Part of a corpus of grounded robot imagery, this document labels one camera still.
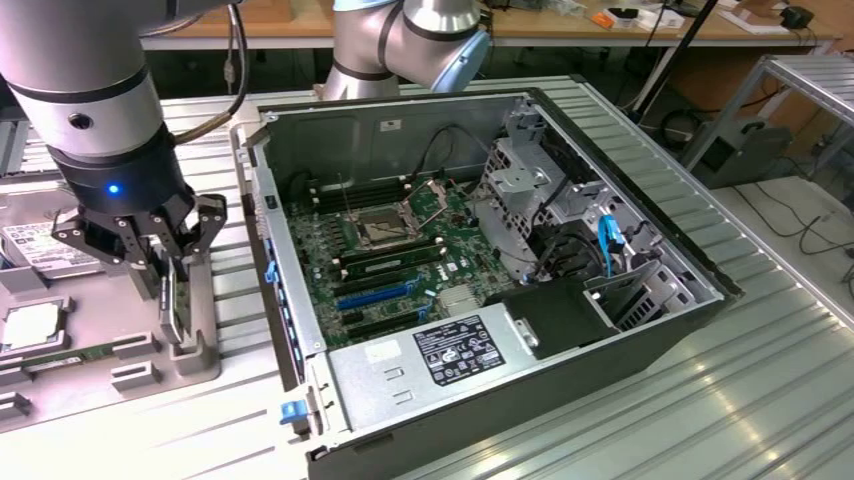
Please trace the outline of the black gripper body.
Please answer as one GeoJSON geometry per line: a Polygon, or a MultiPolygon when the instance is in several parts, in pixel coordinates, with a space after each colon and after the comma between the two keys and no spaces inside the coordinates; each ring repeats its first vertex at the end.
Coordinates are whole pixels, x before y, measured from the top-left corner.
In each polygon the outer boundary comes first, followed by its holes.
{"type": "Polygon", "coordinates": [[[132,216],[139,232],[155,236],[170,256],[180,259],[178,234],[195,207],[166,127],[131,151],[106,157],[74,155],[48,148],[71,192],[76,212],[132,216]]]}

